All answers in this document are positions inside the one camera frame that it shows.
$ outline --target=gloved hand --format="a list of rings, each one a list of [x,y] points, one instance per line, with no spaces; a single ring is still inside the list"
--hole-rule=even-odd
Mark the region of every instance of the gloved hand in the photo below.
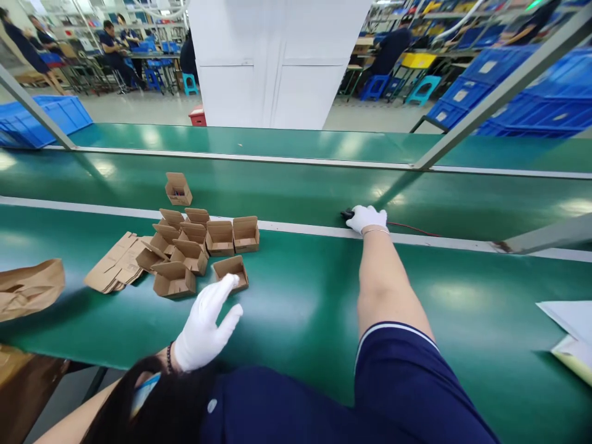
[[[242,316],[241,305],[236,304],[230,309],[220,327],[216,326],[216,320],[222,304],[238,283],[238,276],[227,274],[220,282],[208,285],[197,295],[187,323],[173,348],[176,363],[181,370],[188,372],[204,367],[228,343]]]
[[[362,207],[356,205],[353,207],[354,217],[346,220],[345,224],[362,234],[362,230],[370,225],[378,225],[387,229],[387,212],[382,210],[377,212],[372,205],[369,207]]]

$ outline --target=red stool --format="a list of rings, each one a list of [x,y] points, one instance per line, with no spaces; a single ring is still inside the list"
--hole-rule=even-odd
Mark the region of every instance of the red stool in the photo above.
[[[208,126],[205,121],[204,107],[195,107],[195,109],[189,113],[191,124],[193,126]]]

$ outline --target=red wire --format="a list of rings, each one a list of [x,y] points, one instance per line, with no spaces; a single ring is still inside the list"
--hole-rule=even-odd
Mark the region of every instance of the red wire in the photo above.
[[[419,228],[415,228],[415,227],[412,227],[410,225],[398,224],[398,223],[395,223],[395,222],[387,222],[387,223],[388,224],[391,224],[391,225],[404,226],[405,228],[411,228],[411,229],[414,229],[415,231],[419,231],[419,232],[422,232],[424,234],[427,234],[428,236],[441,237],[441,235],[439,235],[439,234],[428,233],[427,231],[420,230]]]

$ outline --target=teal stool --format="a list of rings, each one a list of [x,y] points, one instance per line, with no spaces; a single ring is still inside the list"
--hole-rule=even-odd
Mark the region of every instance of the teal stool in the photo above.
[[[440,84],[440,80],[442,77],[438,76],[425,76],[423,79],[418,82],[411,94],[407,96],[405,99],[405,103],[409,103],[411,101],[419,102],[419,106],[423,106],[426,104],[427,100],[430,98],[434,89]]]
[[[195,83],[195,77],[193,77],[193,74],[183,73],[183,86],[183,89],[185,89],[186,96],[190,96],[189,93],[191,92],[199,94],[199,89],[197,89],[197,83]]]

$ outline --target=bracelet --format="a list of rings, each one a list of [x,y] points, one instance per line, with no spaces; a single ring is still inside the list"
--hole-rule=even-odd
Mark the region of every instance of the bracelet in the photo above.
[[[372,228],[371,230],[368,230],[368,231],[366,231],[364,234],[362,234],[362,238],[363,238],[365,235],[367,235],[369,232],[371,232],[371,231],[382,231],[382,232],[385,232],[385,233],[387,233],[387,234],[390,236],[390,231],[388,231],[388,230],[385,230],[385,229],[380,229],[380,228]]]
[[[173,370],[173,363],[171,362],[171,347],[173,346],[173,342],[174,341],[171,341],[171,343],[166,348],[166,368],[169,374],[175,373]]]

